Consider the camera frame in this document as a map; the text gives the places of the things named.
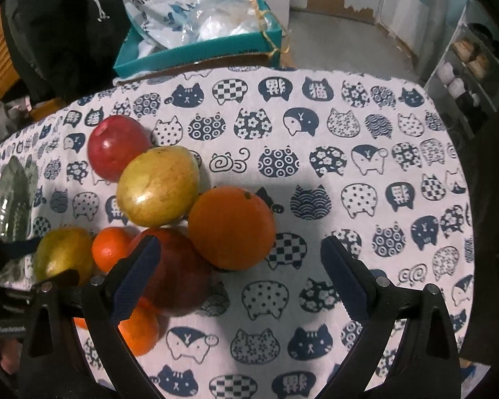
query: teal box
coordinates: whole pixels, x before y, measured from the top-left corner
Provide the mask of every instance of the teal box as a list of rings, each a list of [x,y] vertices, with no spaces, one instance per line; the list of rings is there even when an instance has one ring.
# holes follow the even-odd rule
[[[269,10],[264,0],[257,0],[257,2],[261,10]],[[272,27],[266,33],[275,46],[281,49],[282,29],[275,19],[272,22]],[[257,32],[197,42],[137,58],[139,54],[138,44],[141,40],[140,34],[131,27],[113,66],[119,77],[128,78],[144,70],[165,70],[215,57],[266,53],[273,50],[262,33]],[[279,58],[280,52],[276,52],[270,59],[270,65],[272,67],[279,66]]]

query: bag drawstring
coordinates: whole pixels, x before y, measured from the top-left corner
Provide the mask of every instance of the bag drawstring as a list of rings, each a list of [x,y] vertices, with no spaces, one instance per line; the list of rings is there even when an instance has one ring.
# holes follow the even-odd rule
[[[109,19],[109,16],[107,16],[101,8],[100,0],[94,0],[94,3],[96,3],[96,7],[98,8],[98,21],[101,22],[104,19]]]

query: hand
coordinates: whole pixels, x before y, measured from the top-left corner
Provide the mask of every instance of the hand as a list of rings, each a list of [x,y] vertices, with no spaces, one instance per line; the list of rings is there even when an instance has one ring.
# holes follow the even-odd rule
[[[10,375],[19,370],[21,349],[16,339],[0,339],[0,366]]]

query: yellow fruit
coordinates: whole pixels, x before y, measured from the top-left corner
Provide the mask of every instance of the yellow fruit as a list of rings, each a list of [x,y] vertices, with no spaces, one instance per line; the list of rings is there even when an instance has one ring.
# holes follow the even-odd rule
[[[80,274],[79,285],[84,285],[94,264],[91,246],[89,233],[80,227],[66,226],[48,232],[39,243],[33,261],[37,281],[75,269]]]
[[[118,181],[116,200],[130,221],[159,227],[181,218],[198,197],[200,171],[185,147],[158,147],[133,159]]]

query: cat-patterned tablecloth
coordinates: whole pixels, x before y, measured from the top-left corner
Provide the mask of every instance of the cat-patterned tablecloth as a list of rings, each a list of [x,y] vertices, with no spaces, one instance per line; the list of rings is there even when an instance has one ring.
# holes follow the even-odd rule
[[[362,328],[321,265],[320,241],[330,234],[375,275],[406,288],[437,284],[461,345],[474,274],[469,197],[421,87],[340,71],[232,67],[85,97],[0,146],[0,172],[12,155],[38,170],[31,235],[65,224],[93,234],[132,225],[116,184],[86,157],[93,128],[115,114],[140,121],[156,146],[192,150],[201,191],[244,186],[277,224],[265,261],[220,274],[202,308],[172,318],[155,349],[139,357],[164,395],[315,397]],[[395,324],[370,386],[386,376],[403,325]],[[109,382],[88,333],[79,334],[94,376]]]

